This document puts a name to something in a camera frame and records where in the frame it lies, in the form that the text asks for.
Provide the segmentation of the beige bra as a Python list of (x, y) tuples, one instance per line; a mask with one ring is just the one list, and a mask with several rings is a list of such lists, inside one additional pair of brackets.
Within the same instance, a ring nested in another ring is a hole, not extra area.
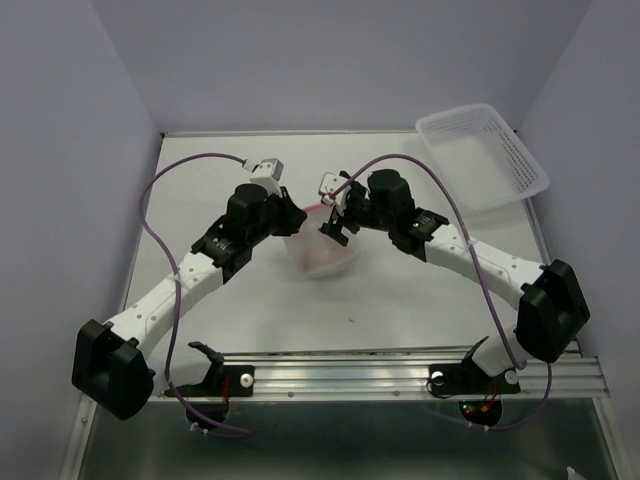
[(305, 271), (328, 268), (340, 260), (340, 255), (333, 248), (312, 246), (301, 254), (300, 264)]

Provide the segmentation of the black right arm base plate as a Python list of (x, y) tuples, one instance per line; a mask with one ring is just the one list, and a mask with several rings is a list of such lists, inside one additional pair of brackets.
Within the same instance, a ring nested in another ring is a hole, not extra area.
[(518, 380), (510, 383), (504, 373), (491, 377), (475, 364), (463, 362), (431, 364), (426, 387), (438, 398), (521, 392)]

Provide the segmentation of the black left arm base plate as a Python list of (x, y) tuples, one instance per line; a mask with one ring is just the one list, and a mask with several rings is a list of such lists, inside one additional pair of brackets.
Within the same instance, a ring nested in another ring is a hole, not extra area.
[(253, 396), (255, 367), (249, 364), (211, 365), (195, 384), (177, 386), (185, 398), (248, 398)]

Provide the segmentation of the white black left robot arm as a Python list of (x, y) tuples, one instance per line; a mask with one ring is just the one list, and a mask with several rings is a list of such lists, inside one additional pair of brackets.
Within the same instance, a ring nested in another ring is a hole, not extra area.
[(299, 232), (307, 218), (285, 188), (268, 192), (238, 186), (226, 212), (191, 247), (170, 274), (128, 309), (76, 337), (71, 381), (116, 418), (127, 420), (150, 398), (154, 375), (147, 358), (180, 318), (226, 284), (265, 239)]

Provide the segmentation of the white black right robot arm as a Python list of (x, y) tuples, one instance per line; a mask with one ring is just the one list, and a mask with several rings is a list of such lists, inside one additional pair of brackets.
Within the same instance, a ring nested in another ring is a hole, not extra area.
[(321, 232), (347, 245), (349, 234), (387, 234), (401, 252), (477, 283), (487, 299), (498, 296), (517, 313), (509, 328), (480, 340), (460, 366), (463, 384), (482, 390), (505, 370), (531, 359), (555, 362), (590, 318), (574, 269), (554, 260), (525, 260), (478, 241), (446, 217), (416, 206), (407, 181), (391, 169), (371, 174), (366, 185), (323, 176), (319, 194), (331, 206)]

